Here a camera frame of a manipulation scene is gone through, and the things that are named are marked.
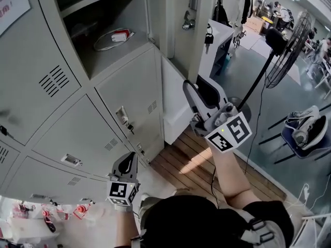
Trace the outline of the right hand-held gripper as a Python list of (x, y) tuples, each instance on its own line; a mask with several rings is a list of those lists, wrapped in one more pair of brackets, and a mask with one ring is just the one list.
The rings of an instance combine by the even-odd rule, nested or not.
[[(252, 131), (243, 114), (228, 102), (223, 88), (218, 84), (193, 84), (183, 82), (183, 91), (195, 117), (190, 125), (193, 132), (221, 153), (239, 147), (251, 135)], [(216, 112), (216, 105), (223, 106)]]

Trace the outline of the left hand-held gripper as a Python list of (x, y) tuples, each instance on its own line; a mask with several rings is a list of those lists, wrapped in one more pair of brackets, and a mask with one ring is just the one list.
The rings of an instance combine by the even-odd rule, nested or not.
[(137, 173), (138, 157), (135, 152), (129, 152), (114, 162), (114, 176), (107, 183), (107, 199), (112, 204), (131, 206), (140, 187)]

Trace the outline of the grey metal locker cabinet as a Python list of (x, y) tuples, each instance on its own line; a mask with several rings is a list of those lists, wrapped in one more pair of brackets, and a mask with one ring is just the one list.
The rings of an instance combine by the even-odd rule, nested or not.
[[(6, 30), (22, 38), (25, 144), (0, 125), (0, 196), (101, 202), (118, 158), (135, 152), (145, 167), (167, 144), (160, 0), (28, 1), (30, 10)], [(95, 51), (117, 28), (135, 35)]]

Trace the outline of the person's right forearm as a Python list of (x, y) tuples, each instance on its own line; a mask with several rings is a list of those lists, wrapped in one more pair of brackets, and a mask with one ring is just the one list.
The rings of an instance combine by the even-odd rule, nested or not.
[(253, 193), (250, 183), (240, 168), (235, 155), (229, 151), (221, 153), (211, 147), (217, 178), (226, 202), (236, 209), (243, 209), (260, 199)]

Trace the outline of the person's left forearm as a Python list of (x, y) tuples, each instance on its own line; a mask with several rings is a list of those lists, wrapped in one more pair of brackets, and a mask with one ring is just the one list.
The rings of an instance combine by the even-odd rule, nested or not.
[(114, 205), (114, 208), (116, 211), (115, 248), (129, 248), (131, 239), (139, 235), (132, 206)]

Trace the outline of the white rectangular appliance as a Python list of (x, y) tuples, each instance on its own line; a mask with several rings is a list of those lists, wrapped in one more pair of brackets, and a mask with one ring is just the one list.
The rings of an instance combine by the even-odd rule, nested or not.
[(171, 145), (189, 126), (193, 112), (183, 91), (184, 76), (164, 56), (161, 75), (164, 140)]

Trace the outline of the black key bunch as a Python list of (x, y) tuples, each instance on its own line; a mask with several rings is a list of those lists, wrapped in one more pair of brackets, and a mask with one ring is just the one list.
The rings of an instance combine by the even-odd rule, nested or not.
[(209, 46), (213, 44), (214, 42), (214, 36), (213, 36), (213, 28), (210, 24), (207, 25), (207, 32), (205, 35), (205, 53), (207, 54), (209, 52)]

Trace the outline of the wooden slat platform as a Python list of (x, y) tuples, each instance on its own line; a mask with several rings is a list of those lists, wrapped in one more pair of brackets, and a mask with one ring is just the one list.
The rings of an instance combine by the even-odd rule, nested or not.
[[(283, 202), (287, 195), (240, 157), (236, 160), (245, 172), (254, 194), (261, 200)], [(206, 141), (197, 137), (190, 128), (151, 161), (151, 167), (177, 189), (188, 188), (214, 204), (224, 200), (215, 170), (212, 152)]]

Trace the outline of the person's black shirt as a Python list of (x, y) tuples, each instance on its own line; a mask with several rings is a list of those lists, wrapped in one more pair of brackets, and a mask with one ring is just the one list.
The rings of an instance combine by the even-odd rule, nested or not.
[(202, 196), (166, 198), (140, 216), (144, 248), (253, 248), (240, 239), (248, 224), (239, 211)]

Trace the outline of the clothes rack with garments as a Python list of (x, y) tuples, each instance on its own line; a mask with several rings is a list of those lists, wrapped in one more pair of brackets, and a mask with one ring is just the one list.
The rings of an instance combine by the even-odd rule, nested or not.
[(217, 0), (213, 20), (233, 28), (240, 27), (253, 15), (254, 0)]

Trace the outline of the cardboard box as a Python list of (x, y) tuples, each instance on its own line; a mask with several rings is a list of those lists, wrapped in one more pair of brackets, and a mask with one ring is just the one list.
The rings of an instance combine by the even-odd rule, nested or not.
[(264, 25), (264, 20), (257, 17), (250, 17), (247, 19), (247, 22), (244, 24), (245, 27), (250, 28), (255, 33), (260, 34)]

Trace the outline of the black standing floor fan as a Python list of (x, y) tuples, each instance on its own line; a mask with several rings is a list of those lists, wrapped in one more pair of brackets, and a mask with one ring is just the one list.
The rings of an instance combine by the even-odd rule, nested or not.
[(300, 15), (290, 38), (287, 38), (274, 27), (267, 31), (265, 42), (270, 47), (267, 61), (243, 100), (236, 105), (237, 110), (244, 113), (247, 121), (251, 119), (251, 110), (247, 101), (261, 79), (264, 79), (264, 88), (276, 87), (297, 60), (310, 30), (311, 15), (305, 11)]

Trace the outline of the blue chair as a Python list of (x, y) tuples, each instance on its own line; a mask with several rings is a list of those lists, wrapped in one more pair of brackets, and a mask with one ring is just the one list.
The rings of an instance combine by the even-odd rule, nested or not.
[[(331, 104), (327, 105), (327, 106), (324, 106), (322, 108), (318, 108), (319, 109), (319, 113), (321, 113), (322, 111), (326, 110), (330, 108), (331, 109)], [(331, 153), (331, 119), (327, 119), (328, 121), (328, 128), (327, 128), (327, 131), (323, 137), (323, 139), (315, 146), (311, 147), (310, 149), (308, 150), (302, 150), (299, 146), (297, 146), (295, 140), (292, 138), (292, 130), (289, 129), (289, 128), (286, 128), (284, 126), (284, 122), (286, 121), (286, 118), (285, 117), (284, 119), (278, 121), (277, 123), (273, 124), (271, 127), (269, 127), (268, 129), (272, 129), (273, 127), (283, 123), (283, 129), (281, 130), (280, 133), (270, 137), (270, 138), (267, 138), (261, 142), (259, 142), (259, 145), (263, 145), (263, 144), (266, 144), (268, 142), (271, 142), (277, 138), (282, 138), (284, 140), (284, 146), (287, 145), (289, 146), (289, 148), (292, 150), (292, 154), (283, 158), (283, 159), (280, 159), (280, 160), (277, 160), (276, 162), (274, 162), (275, 164), (278, 164), (278, 163), (281, 163), (281, 162), (284, 162), (286, 160), (289, 160), (293, 157), (298, 157), (300, 159), (305, 159), (305, 158), (309, 158), (309, 157), (312, 157), (312, 156), (317, 156), (315, 158), (315, 160), (319, 160), (321, 158), (323, 158), (324, 156), (328, 155)]]

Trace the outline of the white paper notice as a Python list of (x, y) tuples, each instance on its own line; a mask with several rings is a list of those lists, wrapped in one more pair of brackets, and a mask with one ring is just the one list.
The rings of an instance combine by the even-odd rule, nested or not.
[(28, 0), (0, 0), (0, 36), (30, 8)]

